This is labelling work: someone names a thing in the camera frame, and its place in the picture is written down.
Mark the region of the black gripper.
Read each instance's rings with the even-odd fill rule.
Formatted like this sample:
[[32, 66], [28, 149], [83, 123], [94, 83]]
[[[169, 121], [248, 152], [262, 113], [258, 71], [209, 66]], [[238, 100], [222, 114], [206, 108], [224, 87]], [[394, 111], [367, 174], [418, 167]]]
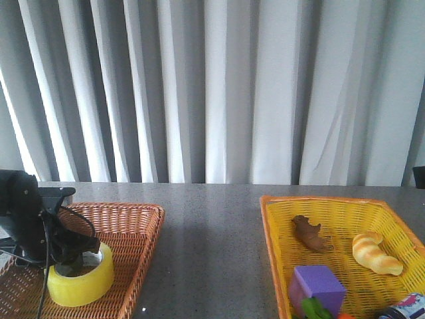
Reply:
[[416, 166], [412, 168], [415, 187], [418, 189], [425, 188], [425, 166]]
[[[46, 260], [45, 210], [35, 176], [21, 170], [1, 170], [1, 227], [8, 234], [1, 239], [1, 252], [28, 263]], [[61, 234], [62, 262], [54, 265], [61, 276], [80, 276], [84, 252], [97, 253], [100, 240], [65, 230]]]

